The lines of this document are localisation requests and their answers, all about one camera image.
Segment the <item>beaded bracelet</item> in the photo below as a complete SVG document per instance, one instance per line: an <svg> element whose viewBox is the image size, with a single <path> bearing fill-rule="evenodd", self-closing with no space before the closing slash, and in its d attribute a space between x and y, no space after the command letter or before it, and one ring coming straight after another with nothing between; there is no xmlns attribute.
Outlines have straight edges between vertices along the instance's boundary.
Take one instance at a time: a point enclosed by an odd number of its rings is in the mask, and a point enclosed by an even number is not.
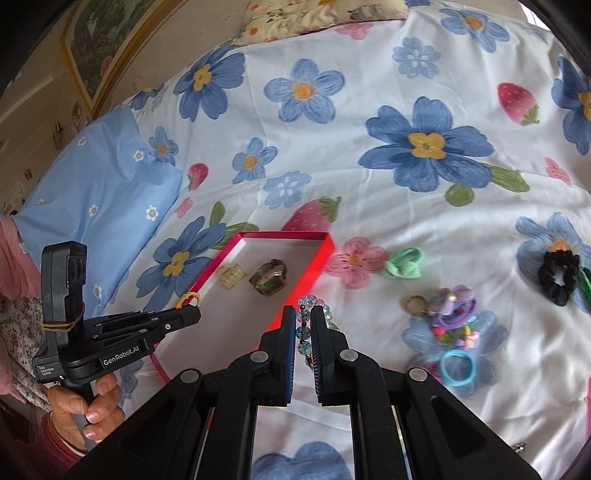
<svg viewBox="0 0 591 480"><path fill-rule="evenodd" d="M297 351L300 355L304 355L306 357L306 365L308 365L311 370L314 370L312 360L312 344L308 341L308 339L311 337L312 332L307 326L307 323L310 321L312 308L316 306L322 307L322 312L324 313L324 319L326 321L327 328L340 332L339 328L332 322L333 316L330 312L330 307L324 303L324 300L319 299L314 295L306 295L305 297L301 297L298 300L298 307L300 308L300 311L295 313L295 319L301 323L301 326L295 330L295 336L300 340L300 343L298 343L297 346Z"/></svg>

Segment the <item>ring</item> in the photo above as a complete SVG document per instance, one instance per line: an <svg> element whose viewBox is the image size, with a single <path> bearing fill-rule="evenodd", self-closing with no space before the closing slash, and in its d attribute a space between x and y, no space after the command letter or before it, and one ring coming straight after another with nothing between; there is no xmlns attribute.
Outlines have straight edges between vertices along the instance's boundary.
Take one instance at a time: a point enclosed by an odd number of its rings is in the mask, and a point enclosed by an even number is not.
<svg viewBox="0 0 591 480"><path fill-rule="evenodd" d="M270 296L285 287L286 279L287 266L283 261L274 258L257 268L249 282L258 293Z"/></svg>
<svg viewBox="0 0 591 480"><path fill-rule="evenodd" d="M421 295L413 295L404 302L404 310L410 315L420 316L426 315L429 303L427 299Z"/></svg>
<svg viewBox="0 0 591 480"><path fill-rule="evenodd" d="M453 356L468 360L468 363L470 364L470 371L468 372L468 376L466 378L456 380L452 378L451 375L447 372L447 368L445 367L445 360ZM464 385L468 385L469 383L472 383L476 376L476 365L474 363L474 359L468 352L464 350L458 350L455 348L448 350L439 359L439 375L441 376L443 383L451 387L463 387Z"/></svg>

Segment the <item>hair accessory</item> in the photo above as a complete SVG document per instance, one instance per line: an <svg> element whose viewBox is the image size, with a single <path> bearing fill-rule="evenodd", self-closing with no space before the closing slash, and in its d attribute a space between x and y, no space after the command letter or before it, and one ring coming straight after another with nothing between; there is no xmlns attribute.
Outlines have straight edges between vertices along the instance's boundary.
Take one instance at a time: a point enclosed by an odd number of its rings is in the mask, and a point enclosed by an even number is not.
<svg viewBox="0 0 591 480"><path fill-rule="evenodd" d="M330 307L324 303L324 300L319 299L314 295L306 295L298 299L297 303L300 311L295 313L295 319L301 323L301 326L295 330L295 336L300 339L300 343L298 343L297 346L297 351L301 355L306 356L306 365L308 365L310 370L314 370L314 362L312 360L312 344L308 341L311 336L311 330L307 326L307 323L310 321L310 311L312 308L315 306L321 306L324 313L326 326L331 330L336 330L337 332L340 332L340 330L334 323L332 323L333 316L330 311Z"/></svg>
<svg viewBox="0 0 591 480"><path fill-rule="evenodd" d="M433 326L455 330L472 320L478 303L476 294L465 285L442 288L435 301L429 304L428 312L433 317Z"/></svg>
<svg viewBox="0 0 591 480"><path fill-rule="evenodd" d="M420 248L411 247L384 262L384 275L392 278L421 278L419 263L425 255Z"/></svg>
<svg viewBox="0 0 591 480"><path fill-rule="evenodd" d="M542 266L538 270L540 286L546 296L559 307L564 307L577 284L580 258L571 250L546 252ZM554 275L563 273L563 285L554 281Z"/></svg>
<svg viewBox="0 0 591 480"><path fill-rule="evenodd" d="M429 303L427 299L420 295L413 295L404 302L404 310L413 316L426 315L428 307Z"/></svg>
<svg viewBox="0 0 591 480"><path fill-rule="evenodd" d="M445 365L446 360L453 357L463 358L468 361L469 370L465 378L452 378L452 376L447 371L447 367ZM439 375L441 376L441 380L443 381L443 383L451 387L462 387L464 385L468 385L469 383L472 383L472 381L476 377L476 365L474 363L474 359L468 352L465 352L464 350L448 350L439 359Z"/></svg>
<svg viewBox="0 0 591 480"><path fill-rule="evenodd" d="M234 285L236 285L242 277L246 274L240 270L238 264L223 264L220 268L217 269L220 274L220 283L230 290Z"/></svg>
<svg viewBox="0 0 591 480"><path fill-rule="evenodd" d="M199 307L201 305L201 297L199 296L199 293L194 291L188 291L185 295L180 297L175 308L178 310L188 304L191 304L194 307Z"/></svg>
<svg viewBox="0 0 591 480"><path fill-rule="evenodd" d="M587 302L591 305L591 271L582 264L579 270L579 285L585 294L585 298L587 298Z"/></svg>
<svg viewBox="0 0 591 480"><path fill-rule="evenodd" d="M258 293L269 297L285 287L286 275L287 266L283 261L274 258L257 268L249 282Z"/></svg>

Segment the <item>human hand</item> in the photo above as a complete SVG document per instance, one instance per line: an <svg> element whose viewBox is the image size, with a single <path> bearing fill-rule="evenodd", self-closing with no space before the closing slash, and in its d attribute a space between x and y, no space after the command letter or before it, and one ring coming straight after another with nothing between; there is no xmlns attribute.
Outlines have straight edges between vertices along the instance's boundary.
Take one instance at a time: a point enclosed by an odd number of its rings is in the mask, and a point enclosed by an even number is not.
<svg viewBox="0 0 591 480"><path fill-rule="evenodd" d="M51 404L51 421L57 433L67 443L78 450L86 451L86 446L72 414L86 415L91 423L84 429L90 440L99 443L125 420L125 413L119 408L121 387L117 385L115 374L108 374L96 381L98 396L87 405L80 395L59 385L47 391Z"/></svg>

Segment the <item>pink flower print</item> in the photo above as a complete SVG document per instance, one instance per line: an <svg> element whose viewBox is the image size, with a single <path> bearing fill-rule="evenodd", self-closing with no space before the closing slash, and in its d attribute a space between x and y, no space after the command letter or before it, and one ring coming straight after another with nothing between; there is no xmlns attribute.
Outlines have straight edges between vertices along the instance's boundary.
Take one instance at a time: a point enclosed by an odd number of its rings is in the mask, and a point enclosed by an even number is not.
<svg viewBox="0 0 591 480"><path fill-rule="evenodd" d="M348 23L336 29L341 35L348 35L354 40L363 40L368 36L368 30L374 25L370 22Z"/></svg>
<svg viewBox="0 0 591 480"><path fill-rule="evenodd" d="M566 173L566 170L563 170L558 166L558 164L552 160L550 157L546 157L546 173L549 177L553 179L559 179L565 182L569 187L572 185L570 181L569 174Z"/></svg>
<svg viewBox="0 0 591 480"><path fill-rule="evenodd" d="M193 206L193 201L191 198L187 197L183 200L183 202L177 207L174 213L177 214L177 217L183 218L185 214L191 209Z"/></svg>
<svg viewBox="0 0 591 480"><path fill-rule="evenodd" d="M343 245L343 253L333 255L326 263L326 272L340 281L348 290L363 288L369 282L369 274L382 270L388 253L382 247L370 247L371 241L356 236Z"/></svg>

